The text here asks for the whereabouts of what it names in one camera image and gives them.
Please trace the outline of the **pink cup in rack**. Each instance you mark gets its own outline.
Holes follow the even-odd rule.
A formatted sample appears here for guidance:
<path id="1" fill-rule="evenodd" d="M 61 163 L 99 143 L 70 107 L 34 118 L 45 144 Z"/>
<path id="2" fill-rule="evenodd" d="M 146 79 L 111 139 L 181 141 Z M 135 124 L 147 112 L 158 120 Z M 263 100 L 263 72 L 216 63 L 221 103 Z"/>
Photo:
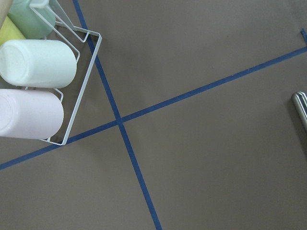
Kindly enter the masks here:
<path id="1" fill-rule="evenodd" d="M 0 135 L 9 138 L 47 139 L 64 119 L 59 98 L 48 91 L 1 89 Z"/>

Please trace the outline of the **white cup in rack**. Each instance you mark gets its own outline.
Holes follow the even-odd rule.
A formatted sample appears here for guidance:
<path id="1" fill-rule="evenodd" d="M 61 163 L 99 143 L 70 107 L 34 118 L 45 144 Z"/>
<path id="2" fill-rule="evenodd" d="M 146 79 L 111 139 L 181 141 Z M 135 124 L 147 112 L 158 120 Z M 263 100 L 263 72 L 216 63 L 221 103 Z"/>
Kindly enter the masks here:
<path id="1" fill-rule="evenodd" d="M 64 88 L 76 70 L 73 51 L 58 40 L 9 40 L 0 47 L 0 75 L 11 85 Z"/>

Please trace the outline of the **green cup in rack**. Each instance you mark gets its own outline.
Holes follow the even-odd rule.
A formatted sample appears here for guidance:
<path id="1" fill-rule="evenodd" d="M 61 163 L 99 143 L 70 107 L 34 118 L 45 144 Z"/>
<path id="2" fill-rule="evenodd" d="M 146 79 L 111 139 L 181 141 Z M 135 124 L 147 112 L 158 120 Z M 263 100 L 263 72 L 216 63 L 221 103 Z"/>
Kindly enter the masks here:
<path id="1" fill-rule="evenodd" d="M 34 8 L 30 0 L 14 0 L 8 17 L 27 39 L 41 39 L 48 36 L 55 26 L 56 18 L 47 6 L 48 0 L 35 0 Z"/>

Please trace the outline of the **yellow cup in rack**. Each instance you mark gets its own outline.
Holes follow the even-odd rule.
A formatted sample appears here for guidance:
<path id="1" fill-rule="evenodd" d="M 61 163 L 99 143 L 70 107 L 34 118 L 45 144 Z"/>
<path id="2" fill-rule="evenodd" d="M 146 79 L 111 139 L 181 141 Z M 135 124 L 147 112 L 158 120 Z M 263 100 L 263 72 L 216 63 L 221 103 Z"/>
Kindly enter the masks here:
<path id="1" fill-rule="evenodd" d="M 25 36 L 17 28 L 17 26 L 6 16 L 4 23 L 0 29 L 0 45 L 9 40 L 25 39 Z"/>

